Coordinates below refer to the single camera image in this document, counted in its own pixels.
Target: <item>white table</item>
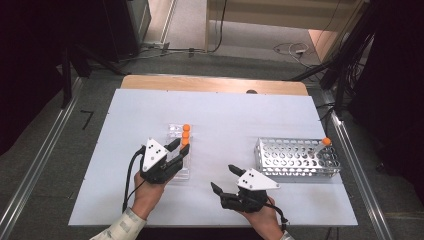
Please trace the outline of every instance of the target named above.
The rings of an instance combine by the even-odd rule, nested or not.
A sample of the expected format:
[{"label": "white table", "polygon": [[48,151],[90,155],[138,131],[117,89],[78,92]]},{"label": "white table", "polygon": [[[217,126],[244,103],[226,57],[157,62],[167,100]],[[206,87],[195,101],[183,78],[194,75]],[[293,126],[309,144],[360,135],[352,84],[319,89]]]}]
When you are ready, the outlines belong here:
[{"label": "white table", "polygon": [[[110,225],[120,216],[132,155],[148,137],[164,143],[169,123],[192,125],[191,176],[166,187],[149,226],[248,226],[241,215],[221,208],[210,182],[236,193],[238,177],[227,165],[254,167],[258,137],[324,136],[308,96],[118,89],[69,225]],[[138,167],[136,161],[133,174]],[[357,225],[340,176],[325,184],[283,183],[268,194],[291,225]]]}]

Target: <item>sleeve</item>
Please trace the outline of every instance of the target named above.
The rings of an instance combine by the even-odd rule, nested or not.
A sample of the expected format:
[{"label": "sleeve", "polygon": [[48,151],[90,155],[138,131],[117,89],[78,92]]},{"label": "sleeve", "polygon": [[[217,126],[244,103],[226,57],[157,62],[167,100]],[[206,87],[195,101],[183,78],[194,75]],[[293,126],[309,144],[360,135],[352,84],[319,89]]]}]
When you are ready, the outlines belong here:
[{"label": "sleeve", "polygon": [[286,231],[284,231],[284,235],[281,237],[280,240],[295,240],[295,239],[286,230]]},{"label": "sleeve", "polygon": [[127,208],[116,222],[90,240],[134,240],[146,223],[131,208]]}]

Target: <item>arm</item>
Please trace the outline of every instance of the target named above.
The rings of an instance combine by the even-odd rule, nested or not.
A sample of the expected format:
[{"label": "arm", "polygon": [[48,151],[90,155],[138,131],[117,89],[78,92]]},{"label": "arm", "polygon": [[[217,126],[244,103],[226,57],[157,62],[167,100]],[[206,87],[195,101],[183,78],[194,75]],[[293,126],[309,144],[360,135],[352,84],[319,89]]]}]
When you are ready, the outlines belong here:
[{"label": "arm", "polygon": [[[269,199],[271,204],[274,205],[274,199],[271,197]],[[259,212],[239,213],[249,221],[255,231],[265,240],[294,240],[287,231],[283,233],[278,225],[276,212],[272,208],[263,207]]]},{"label": "arm", "polygon": [[136,239],[141,229],[146,225],[150,212],[162,197],[167,183],[150,184],[144,182],[140,173],[137,172],[134,176],[134,185],[135,187],[141,186],[135,191],[133,206],[127,208],[115,223],[91,240]]}]

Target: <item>test tube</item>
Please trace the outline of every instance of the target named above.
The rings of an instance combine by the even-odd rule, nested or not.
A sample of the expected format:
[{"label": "test tube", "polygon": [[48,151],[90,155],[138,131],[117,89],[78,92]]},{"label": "test tube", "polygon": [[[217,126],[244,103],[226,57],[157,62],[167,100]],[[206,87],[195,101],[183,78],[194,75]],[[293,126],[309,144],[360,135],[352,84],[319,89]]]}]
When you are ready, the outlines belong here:
[{"label": "test tube", "polygon": [[323,138],[318,145],[312,150],[312,153],[317,153],[321,151],[326,146],[329,146],[331,144],[331,140],[328,137]]}]

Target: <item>human hand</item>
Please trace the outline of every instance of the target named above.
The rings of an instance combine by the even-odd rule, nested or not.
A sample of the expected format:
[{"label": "human hand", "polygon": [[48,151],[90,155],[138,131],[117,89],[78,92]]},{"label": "human hand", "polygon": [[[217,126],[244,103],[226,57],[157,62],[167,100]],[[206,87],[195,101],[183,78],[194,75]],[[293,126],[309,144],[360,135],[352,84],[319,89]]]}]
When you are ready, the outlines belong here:
[{"label": "human hand", "polygon": [[137,172],[134,176],[134,185],[135,187],[138,187],[142,183],[143,185],[135,191],[134,204],[131,208],[132,211],[141,219],[147,220],[150,212],[155,208],[162,197],[166,184],[171,179],[172,178],[163,184],[143,183],[144,179],[140,176],[140,172]]},{"label": "human hand", "polygon": [[[269,204],[275,205],[275,200],[269,197],[271,202]],[[269,207],[262,207],[259,212],[245,213],[239,212],[243,215],[255,229],[255,231],[266,240],[281,239],[284,232],[278,225],[277,214],[274,209]]]}]

